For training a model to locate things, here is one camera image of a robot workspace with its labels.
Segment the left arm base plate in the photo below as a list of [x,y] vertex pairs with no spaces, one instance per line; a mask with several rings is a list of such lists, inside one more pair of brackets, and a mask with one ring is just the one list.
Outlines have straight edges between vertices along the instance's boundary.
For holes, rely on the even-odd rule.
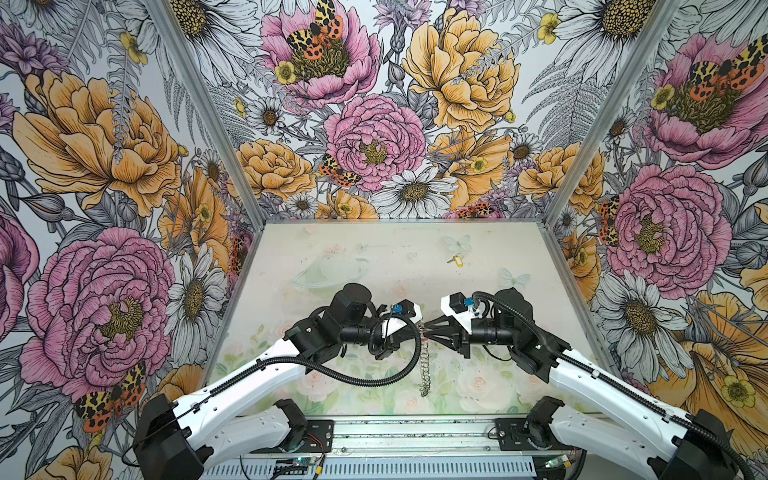
[[303,428],[292,428],[272,453],[330,453],[333,446],[335,422],[310,419]]

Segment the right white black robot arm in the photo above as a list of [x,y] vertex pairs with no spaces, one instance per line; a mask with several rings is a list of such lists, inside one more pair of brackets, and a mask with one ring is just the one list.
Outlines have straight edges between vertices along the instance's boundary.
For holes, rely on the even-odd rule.
[[553,397],[529,413],[539,437],[585,450],[644,479],[751,479],[754,473],[730,445],[723,422],[632,388],[588,360],[565,340],[537,326],[533,307],[514,288],[442,298],[442,314],[425,325],[428,339],[468,357],[473,345],[508,349],[525,373],[595,405],[589,419]]

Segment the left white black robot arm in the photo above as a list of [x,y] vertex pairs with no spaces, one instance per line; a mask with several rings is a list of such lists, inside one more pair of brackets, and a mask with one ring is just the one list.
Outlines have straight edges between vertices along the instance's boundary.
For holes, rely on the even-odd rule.
[[[219,463],[253,450],[289,450],[306,432],[306,419],[292,400],[266,412],[243,411],[309,373],[362,388],[379,388],[406,378],[418,365],[421,308],[410,300],[376,307],[371,292],[348,283],[327,306],[297,321],[272,347],[235,372],[175,400],[160,394],[143,408],[133,452],[146,479],[198,479]],[[411,339],[409,363],[383,379],[352,377],[328,367],[347,345],[366,346],[381,360]]]

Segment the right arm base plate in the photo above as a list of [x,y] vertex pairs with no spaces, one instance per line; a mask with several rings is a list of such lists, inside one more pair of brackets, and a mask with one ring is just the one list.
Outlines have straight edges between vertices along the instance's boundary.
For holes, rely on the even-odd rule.
[[548,425],[533,422],[527,418],[496,418],[487,433],[495,440],[501,451],[548,451],[563,450]]

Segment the silver metal keyring plate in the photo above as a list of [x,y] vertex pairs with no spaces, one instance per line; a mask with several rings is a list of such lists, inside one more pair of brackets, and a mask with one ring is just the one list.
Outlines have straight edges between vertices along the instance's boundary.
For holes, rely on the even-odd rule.
[[431,373],[430,373],[430,352],[429,352],[429,340],[425,336],[424,324],[419,321],[417,327],[420,334],[421,351],[419,355],[419,369],[420,369],[420,395],[426,397],[431,390]]

